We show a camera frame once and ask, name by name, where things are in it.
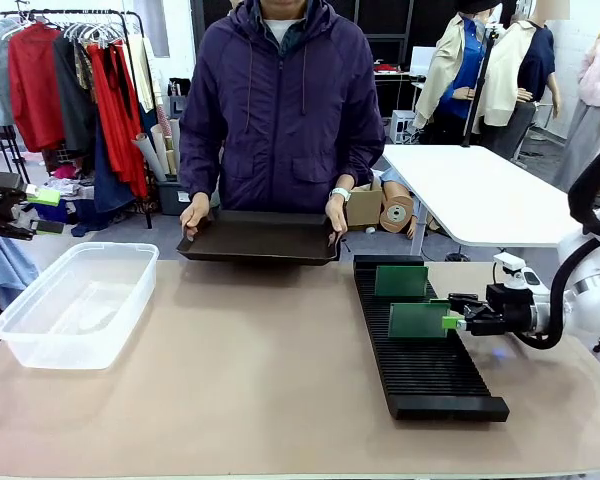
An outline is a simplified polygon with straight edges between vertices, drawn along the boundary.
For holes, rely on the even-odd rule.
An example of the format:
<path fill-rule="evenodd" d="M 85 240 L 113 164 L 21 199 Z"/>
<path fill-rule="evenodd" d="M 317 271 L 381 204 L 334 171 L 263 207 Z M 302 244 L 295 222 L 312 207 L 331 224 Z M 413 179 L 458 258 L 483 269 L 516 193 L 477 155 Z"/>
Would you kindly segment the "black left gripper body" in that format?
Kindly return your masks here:
<path fill-rule="evenodd" d="M 0 237 L 29 240 L 30 229 L 17 224 L 18 207 L 27 201 L 27 184 L 17 173 L 0 172 Z"/>

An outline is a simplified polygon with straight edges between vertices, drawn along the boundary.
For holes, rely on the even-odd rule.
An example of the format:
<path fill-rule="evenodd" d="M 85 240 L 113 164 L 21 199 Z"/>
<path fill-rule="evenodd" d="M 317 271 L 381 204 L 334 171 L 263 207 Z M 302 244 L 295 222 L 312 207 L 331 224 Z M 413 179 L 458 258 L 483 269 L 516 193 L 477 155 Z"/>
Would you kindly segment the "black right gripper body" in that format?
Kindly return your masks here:
<path fill-rule="evenodd" d="M 467 331 L 474 336 L 528 332 L 532 327 L 532 304 L 529 289 L 512 289 L 503 283 L 487 285 L 484 302 L 464 306 Z"/>

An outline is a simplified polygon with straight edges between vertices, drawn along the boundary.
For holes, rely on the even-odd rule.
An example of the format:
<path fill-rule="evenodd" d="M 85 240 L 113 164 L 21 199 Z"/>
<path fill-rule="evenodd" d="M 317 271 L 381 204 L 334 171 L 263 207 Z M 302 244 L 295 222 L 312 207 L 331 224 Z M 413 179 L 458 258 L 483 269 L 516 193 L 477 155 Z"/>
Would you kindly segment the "green PCB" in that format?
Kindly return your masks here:
<path fill-rule="evenodd" d="M 388 337 L 391 339 L 438 339 L 447 336 L 443 318 L 450 306 L 444 300 L 422 303 L 392 303 Z"/>
<path fill-rule="evenodd" d="M 374 293 L 379 297 L 424 297 L 427 282 L 427 266 L 379 265 L 376 267 Z"/>

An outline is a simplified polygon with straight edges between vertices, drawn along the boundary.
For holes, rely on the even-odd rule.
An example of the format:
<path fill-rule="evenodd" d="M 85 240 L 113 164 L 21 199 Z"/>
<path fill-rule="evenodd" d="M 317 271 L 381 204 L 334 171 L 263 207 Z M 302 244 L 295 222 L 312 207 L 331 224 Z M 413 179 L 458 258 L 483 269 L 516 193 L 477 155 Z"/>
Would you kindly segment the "dark brown tray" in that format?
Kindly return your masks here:
<path fill-rule="evenodd" d="M 189 260 L 268 262 L 323 266 L 336 261 L 340 245 L 331 239 L 325 215 L 213 209 L 177 251 Z"/>

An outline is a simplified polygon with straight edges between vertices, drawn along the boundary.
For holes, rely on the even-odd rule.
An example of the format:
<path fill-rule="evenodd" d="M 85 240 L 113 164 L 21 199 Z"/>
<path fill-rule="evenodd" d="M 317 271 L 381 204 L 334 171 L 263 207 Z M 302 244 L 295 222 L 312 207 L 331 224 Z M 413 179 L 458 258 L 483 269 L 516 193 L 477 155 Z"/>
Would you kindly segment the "person's left forearm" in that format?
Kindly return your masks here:
<path fill-rule="evenodd" d="M 339 145 L 336 149 L 336 185 L 347 190 L 371 182 L 371 168 L 378 161 L 384 145 Z"/>

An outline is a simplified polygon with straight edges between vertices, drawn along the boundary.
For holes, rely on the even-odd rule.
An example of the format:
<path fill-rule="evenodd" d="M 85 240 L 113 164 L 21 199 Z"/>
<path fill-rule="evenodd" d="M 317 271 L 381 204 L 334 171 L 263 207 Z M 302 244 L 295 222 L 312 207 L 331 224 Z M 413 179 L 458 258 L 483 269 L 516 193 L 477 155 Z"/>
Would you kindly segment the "floor clothes pile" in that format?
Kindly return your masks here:
<path fill-rule="evenodd" d="M 40 191 L 51 191 L 53 198 L 58 197 L 57 204 L 33 204 L 39 219 L 62 224 L 63 232 L 76 238 L 86 237 L 97 229 L 95 186 L 91 174 L 84 175 L 72 164 L 62 164 L 50 175 L 34 179 L 33 184 Z"/>

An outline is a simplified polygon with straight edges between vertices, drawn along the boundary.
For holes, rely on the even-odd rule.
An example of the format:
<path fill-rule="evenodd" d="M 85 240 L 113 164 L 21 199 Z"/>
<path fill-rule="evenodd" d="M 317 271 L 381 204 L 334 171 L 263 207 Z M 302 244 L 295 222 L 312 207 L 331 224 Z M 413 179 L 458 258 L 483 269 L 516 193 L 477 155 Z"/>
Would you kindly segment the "dark grey garment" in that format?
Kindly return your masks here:
<path fill-rule="evenodd" d="M 91 62 L 77 40 L 53 41 L 53 59 L 68 150 L 88 151 L 95 137 L 95 101 Z"/>

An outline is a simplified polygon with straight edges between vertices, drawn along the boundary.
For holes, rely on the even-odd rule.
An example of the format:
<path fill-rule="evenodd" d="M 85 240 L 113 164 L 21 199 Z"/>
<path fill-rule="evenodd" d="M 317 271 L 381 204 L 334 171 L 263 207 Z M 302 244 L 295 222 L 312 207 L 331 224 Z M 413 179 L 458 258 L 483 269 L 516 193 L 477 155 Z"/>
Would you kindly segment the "white table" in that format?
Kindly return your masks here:
<path fill-rule="evenodd" d="M 484 147 L 387 145 L 383 158 L 420 203 L 413 255 L 428 215 L 472 247 L 555 248 L 578 227 L 564 192 Z"/>

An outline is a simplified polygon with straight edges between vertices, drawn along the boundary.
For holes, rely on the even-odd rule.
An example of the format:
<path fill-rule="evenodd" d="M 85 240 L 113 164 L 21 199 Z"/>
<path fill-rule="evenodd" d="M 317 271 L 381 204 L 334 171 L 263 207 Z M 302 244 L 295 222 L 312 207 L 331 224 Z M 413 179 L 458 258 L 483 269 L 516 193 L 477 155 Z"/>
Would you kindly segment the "beige paper roll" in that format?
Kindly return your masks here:
<path fill-rule="evenodd" d="M 167 180 L 166 172 L 159 157 L 149 140 L 149 137 L 145 133 L 140 133 L 133 140 L 133 144 L 140 150 L 144 160 L 148 164 L 150 170 L 154 174 L 158 182 L 165 182 Z"/>
<path fill-rule="evenodd" d="M 151 134 L 154 141 L 155 151 L 158 157 L 158 160 L 164 170 L 166 175 L 171 174 L 171 169 L 167 157 L 167 147 L 162 131 L 162 127 L 160 124 L 155 124 L 151 128 Z"/>

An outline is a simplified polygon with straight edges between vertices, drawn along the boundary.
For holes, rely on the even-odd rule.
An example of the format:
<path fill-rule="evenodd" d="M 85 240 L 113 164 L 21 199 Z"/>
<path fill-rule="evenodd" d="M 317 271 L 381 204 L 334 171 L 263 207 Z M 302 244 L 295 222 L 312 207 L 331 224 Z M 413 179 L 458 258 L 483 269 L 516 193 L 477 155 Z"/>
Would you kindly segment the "grey storage bin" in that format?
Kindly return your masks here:
<path fill-rule="evenodd" d="M 177 181 L 157 183 L 162 213 L 169 216 L 180 216 L 189 206 L 189 194 Z"/>

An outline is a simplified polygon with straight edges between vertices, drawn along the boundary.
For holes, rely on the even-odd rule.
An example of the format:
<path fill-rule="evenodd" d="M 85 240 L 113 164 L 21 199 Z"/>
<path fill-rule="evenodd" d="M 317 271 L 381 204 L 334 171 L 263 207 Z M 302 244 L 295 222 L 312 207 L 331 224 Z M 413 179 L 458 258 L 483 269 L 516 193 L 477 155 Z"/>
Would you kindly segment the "open cardboard box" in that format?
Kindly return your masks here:
<path fill-rule="evenodd" d="M 347 224 L 350 230 L 364 230 L 376 227 L 382 207 L 383 192 L 377 178 L 371 183 L 355 187 L 351 191 L 345 207 Z"/>

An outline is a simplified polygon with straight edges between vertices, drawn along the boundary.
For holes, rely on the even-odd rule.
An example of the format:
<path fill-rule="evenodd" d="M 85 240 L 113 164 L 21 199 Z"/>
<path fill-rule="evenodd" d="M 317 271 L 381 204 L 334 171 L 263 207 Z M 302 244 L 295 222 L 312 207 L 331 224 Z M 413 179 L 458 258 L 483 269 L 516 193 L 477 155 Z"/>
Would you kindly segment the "white plastic crate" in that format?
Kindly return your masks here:
<path fill-rule="evenodd" d="M 393 144 L 409 145 L 417 142 L 417 129 L 413 126 L 413 110 L 394 110 L 390 121 L 389 138 Z"/>

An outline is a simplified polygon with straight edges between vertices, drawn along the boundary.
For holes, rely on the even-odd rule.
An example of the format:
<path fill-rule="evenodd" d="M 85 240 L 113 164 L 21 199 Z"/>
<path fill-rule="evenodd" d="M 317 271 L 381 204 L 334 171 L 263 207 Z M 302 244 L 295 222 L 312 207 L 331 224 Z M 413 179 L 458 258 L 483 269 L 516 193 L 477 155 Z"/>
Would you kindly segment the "black clothes rack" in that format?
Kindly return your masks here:
<path fill-rule="evenodd" d="M 131 55 L 130 53 L 130 47 L 128 44 L 128 37 L 129 37 L 129 28 L 128 28 L 128 22 L 127 22 L 127 17 L 128 15 L 131 15 L 133 20 L 135 21 L 136 25 L 137 25 L 137 29 L 139 30 L 139 33 L 144 36 L 144 25 L 143 25 L 143 21 L 141 16 L 136 13 L 135 11 L 130 11 L 130 10 L 124 10 L 124 11 L 120 11 L 120 10 L 114 10 L 114 9 L 29 9 L 29 10 L 22 10 L 22 9 L 18 9 L 18 10 L 7 10 L 7 11 L 0 11 L 0 17 L 4 17 L 4 18 L 9 18 L 9 17 L 17 17 L 18 20 L 16 20 L 16 25 L 17 26 L 24 26 L 25 21 L 37 21 L 38 17 L 42 18 L 47 18 L 50 15 L 63 15 L 63 16 L 95 16 L 97 17 L 105 17 L 105 16 L 117 16 L 119 18 L 120 24 L 122 26 L 122 30 L 123 30 L 123 34 L 124 34 L 124 41 L 125 41 L 125 46 L 128 47 L 127 50 L 129 51 L 129 55 Z M 130 63 L 131 63 L 131 78 L 134 81 L 134 88 L 136 88 L 136 83 L 135 83 L 135 66 L 133 63 L 133 60 L 130 58 Z M 146 227 L 147 229 L 151 230 L 153 228 L 153 223 L 152 223 L 152 218 L 151 218 L 151 212 L 149 211 L 149 207 L 147 205 L 149 205 L 148 200 L 140 200 L 140 203 L 138 204 L 139 206 L 138 211 L 139 213 L 142 213 L 144 215 L 144 218 L 146 220 Z"/>

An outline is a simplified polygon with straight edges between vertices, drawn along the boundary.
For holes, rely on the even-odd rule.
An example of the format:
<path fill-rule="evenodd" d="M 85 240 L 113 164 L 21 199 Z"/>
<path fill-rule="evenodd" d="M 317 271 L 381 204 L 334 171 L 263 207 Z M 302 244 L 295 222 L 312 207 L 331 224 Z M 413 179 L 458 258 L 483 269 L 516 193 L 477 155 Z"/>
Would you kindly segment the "mannequin cream jacket navy shirt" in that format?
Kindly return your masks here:
<path fill-rule="evenodd" d="M 533 0 L 531 14 L 513 21 L 494 46 L 473 132 L 479 144 L 506 160 L 521 146 L 546 91 L 552 113 L 561 110 L 549 20 L 570 17 L 570 0 Z"/>

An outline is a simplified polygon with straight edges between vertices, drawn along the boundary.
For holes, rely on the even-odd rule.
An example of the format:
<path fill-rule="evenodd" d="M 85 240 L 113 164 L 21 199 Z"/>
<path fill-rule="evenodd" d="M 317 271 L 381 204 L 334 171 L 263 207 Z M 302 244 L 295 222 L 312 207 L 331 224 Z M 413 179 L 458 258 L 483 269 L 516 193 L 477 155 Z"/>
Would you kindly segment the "person in purple jacket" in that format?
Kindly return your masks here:
<path fill-rule="evenodd" d="M 322 213 L 339 145 L 385 145 L 371 49 L 326 0 L 277 39 L 259 0 L 211 24 L 180 120 L 185 144 L 220 147 L 228 210 Z"/>

